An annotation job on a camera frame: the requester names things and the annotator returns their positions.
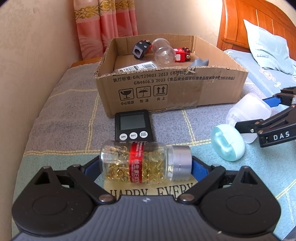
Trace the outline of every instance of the cardboard box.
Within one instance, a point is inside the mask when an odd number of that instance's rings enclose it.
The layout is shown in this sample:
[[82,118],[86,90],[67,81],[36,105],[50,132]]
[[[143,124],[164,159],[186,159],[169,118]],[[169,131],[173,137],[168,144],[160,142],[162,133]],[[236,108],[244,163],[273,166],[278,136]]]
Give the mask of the cardboard box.
[[[134,45],[143,39],[167,39],[173,48],[188,47],[191,61],[173,67],[133,72],[114,72],[133,64],[154,61],[153,54],[136,60]],[[196,58],[209,66],[188,68]],[[196,36],[150,34],[113,39],[95,72],[96,85],[107,116],[146,109],[162,111],[200,105],[236,102],[247,70],[226,53]]]

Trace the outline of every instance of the light blue lid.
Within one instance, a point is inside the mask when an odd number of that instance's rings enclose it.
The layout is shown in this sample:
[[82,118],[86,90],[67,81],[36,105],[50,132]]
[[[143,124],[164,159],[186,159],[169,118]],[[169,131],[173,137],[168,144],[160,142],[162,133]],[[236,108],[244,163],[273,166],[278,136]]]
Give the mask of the light blue lid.
[[245,143],[234,127],[222,124],[215,126],[211,133],[211,142],[217,154],[227,161],[240,159],[245,152]]

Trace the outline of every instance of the wooden headboard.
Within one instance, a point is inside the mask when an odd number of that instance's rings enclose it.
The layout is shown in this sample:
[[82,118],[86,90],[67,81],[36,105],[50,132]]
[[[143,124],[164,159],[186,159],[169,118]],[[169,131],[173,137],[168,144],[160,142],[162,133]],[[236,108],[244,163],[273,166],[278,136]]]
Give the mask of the wooden headboard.
[[296,27],[289,17],[266,0],[222,0],[217,47],[250,52],[244,19],[287,40],[290,58],[296,60]]

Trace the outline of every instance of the clear plastic cup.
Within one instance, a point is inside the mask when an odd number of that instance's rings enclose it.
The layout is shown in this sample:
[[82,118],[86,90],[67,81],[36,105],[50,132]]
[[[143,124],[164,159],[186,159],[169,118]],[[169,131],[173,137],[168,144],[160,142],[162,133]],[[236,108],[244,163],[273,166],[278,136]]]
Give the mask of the clear plastic cup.
[[[237,102],[226,116],[226,124],[235,127],[239,121],[256,119],[266,120],[271,116],[271,108],[257,95],[248,93]],[[257,138],[257,133],[241,134],[245,143],[252,143]]]
[[160,66],[170,66],[176,61],[176,52],[166,39],[155,39],[152,42],[151,50],[154,53],[156,63]]

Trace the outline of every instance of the pink curtain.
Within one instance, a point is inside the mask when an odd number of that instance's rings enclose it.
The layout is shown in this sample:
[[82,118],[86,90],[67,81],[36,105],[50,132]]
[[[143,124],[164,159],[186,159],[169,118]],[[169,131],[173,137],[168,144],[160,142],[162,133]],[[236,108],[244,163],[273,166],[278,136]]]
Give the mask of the pink curtain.
[[134,0],[74,0],[83,59],[101,57],[116,37],[138,35]]

